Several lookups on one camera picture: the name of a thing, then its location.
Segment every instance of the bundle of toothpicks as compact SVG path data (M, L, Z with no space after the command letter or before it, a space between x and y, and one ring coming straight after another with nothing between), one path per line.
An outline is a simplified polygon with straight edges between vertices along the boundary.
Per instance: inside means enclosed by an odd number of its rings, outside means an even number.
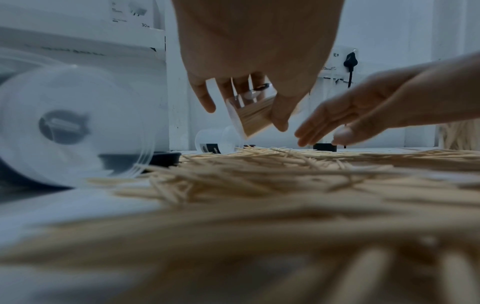
M394 286L398 303L480 303L478 152L245 148L145 169L92 182L159 210L57 224L0 262L151 269L112 303L173 303L194 286L225 292L222 282L247 268L241 295L188 302L382 303ZM256 282L273 261L288 267Z

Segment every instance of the transparent plastic jar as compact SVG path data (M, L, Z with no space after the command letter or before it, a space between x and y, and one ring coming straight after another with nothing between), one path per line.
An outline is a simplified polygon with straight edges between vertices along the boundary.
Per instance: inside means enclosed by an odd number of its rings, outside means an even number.
M63 187L137 176L155 145L138 100L103 70L0 48L2 171Z

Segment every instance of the hand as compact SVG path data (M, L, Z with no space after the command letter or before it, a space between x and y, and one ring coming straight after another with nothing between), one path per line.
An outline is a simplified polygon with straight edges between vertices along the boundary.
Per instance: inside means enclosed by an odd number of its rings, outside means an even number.
M212 113L206 80L224 100L266 76L277 90L271 120L280 131L315 84L336 37L343 0L173 0L191 87Z
M338 126L332 143L351 145L388 128L480 117L480 54L382 72L320 104L297 129L314 144Z

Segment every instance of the table surface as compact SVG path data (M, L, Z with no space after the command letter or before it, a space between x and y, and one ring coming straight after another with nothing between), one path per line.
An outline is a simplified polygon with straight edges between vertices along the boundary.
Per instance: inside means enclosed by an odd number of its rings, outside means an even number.
M349 151L408 153L413 149L347 149ZM0 246L8 247L22 237L31 235L35 225L62 222L73 219L93 218L146 212L160 208L157 201L118 198L99 189L75 189L61 192L22 192L0 197ZM31 267L0 267L0 304L80 304L104 303L108 298L133 286L146 275L141 271L109 272L67 272L37 270ZM255 279L261 281L272 276L259 274ZM253 284L252 275L244 273L249 284ZM232 296L241 293L243 283L241 275L230 282L237 286L236 291L224 286L224 293ZM174 301L172 303L223 303L236 302L215 297L206 299L196 297ZM379 303L407 303L387 292L387 298Z

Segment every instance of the black plug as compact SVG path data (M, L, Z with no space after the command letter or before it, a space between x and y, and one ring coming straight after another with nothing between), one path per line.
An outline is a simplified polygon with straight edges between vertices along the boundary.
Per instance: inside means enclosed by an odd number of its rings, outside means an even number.
M348 68L348 71L352 73L354 71L354 67L356 67L359 64L359 61L357 60L355 53L351 52L346 56L345 61L343 62L343 66Z

